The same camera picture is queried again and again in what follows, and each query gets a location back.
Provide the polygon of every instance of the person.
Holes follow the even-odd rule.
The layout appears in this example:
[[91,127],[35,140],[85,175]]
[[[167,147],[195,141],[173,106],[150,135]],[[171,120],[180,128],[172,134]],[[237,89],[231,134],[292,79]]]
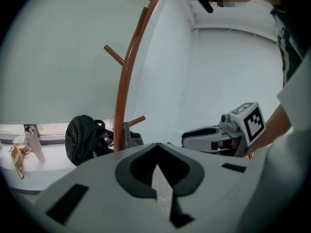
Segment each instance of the person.
[[[226,4],[241,4],[250,0],[211,0],[226,7]],[[272,16],[276,20],[278,29],[278,44],[283,62],[283,86],[290,80],[301,60],[306,54],[310,34],[308,32],[307,12],[308,0],[264,0],[273,6]],[[258,148],[265,147],[279,136],[284,135],[291,127],[291,123],[280,104],[266,122],[266,131],[250,146],[248,154]],[[237,149],[239,139],[233,139],[231,147]]]

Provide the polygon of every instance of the ceiling molding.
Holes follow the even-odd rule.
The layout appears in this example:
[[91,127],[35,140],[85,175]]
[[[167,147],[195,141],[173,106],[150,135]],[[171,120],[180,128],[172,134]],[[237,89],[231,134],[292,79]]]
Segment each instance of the ceiling molding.
[[196,0],[187,0],[187,2],[197,2]]
[[182,10],[185,12],[185,15],[190,23],[191,26],[191,30],[193,29],[193,27],[195,26],[195,16],[194,13],[189,5],[189,3],[187,2],[187,0],[178,0],[179,4],[182,7]]
[[247,27],[247,26],[241,26],[241,25],[234,25],[234,24],[228,24],[228,23],[208,23],[208,24],[199,24],[196,25],[194,29],[212,29],[212,28],[218,28],[218,29],[235,29],[235,30],[241,30],[241,31],[246,31],[249,33],[254,33],[257,35],[260,35],[262,37],[265,37],[269,40],[272,40],[277,43],[277,37],[274,36],[274,32],[269,29],[264,30],[259,30],[254,27]]

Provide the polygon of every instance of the black slot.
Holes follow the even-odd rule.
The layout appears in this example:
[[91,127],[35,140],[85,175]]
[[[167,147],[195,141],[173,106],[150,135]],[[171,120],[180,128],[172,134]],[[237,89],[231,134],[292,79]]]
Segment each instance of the black slot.
[[156,165],[173,189],[170,220],[181,227],[193,218],[181,211],[177,198],[195,192],[204,178],[204,169],[197,161],[158,143],[121,160],[115,176],[119,185],[133,197],[156,199],[156,191],[151,188]]
[[203,136],[208,134],[216,134],[218,133],[218,129],[215,128],[205,128],[201,130],[195,130],[190,132],[185,132],[182,134],[181,138],[184,139],[186,137],[196,137],[196,136]]
[[88,190],[87,186],[75,184],[48,212],[55,221],[64,224]]
[[222,165],[222,167],[233,170],[233,171],[237,171],[240,173],[244,173],[246,170],[246,167],[244,167],[244,166],[238,166],[238,165],[234,165],[234,164],[230,164],[230,163],[225,163]]

